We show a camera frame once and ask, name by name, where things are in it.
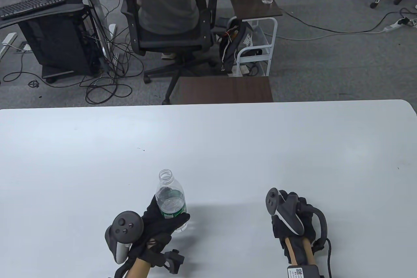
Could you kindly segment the person's right hand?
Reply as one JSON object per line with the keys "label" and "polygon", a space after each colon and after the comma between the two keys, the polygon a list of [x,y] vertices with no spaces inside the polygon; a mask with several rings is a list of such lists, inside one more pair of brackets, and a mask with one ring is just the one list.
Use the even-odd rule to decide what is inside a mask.
{"label": "person's right hand", "polygon": [[274,200],[277,202],[277,209],[271,217],[272,230],[282,248],[287,248],[286,238],[307,238],[313,244],[317,235],[312,225],[314,212],[306,209],[309,206],[306,199],[294,192],[276,190]]}

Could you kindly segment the person's left hand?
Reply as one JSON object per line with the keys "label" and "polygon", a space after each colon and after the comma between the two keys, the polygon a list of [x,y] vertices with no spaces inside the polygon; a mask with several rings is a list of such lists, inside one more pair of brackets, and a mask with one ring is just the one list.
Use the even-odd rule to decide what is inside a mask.
{"label": "person's left hand", "polygon": [[162,251],[171,241],[171,235],[189,219],[190,214],[186,212],[165,218],[154,196],[142,216],[143,233],[139,240],[131,245],[127,263],[132,266],[137,259],[140,259],[151,266],[162,266],[165,261]]}

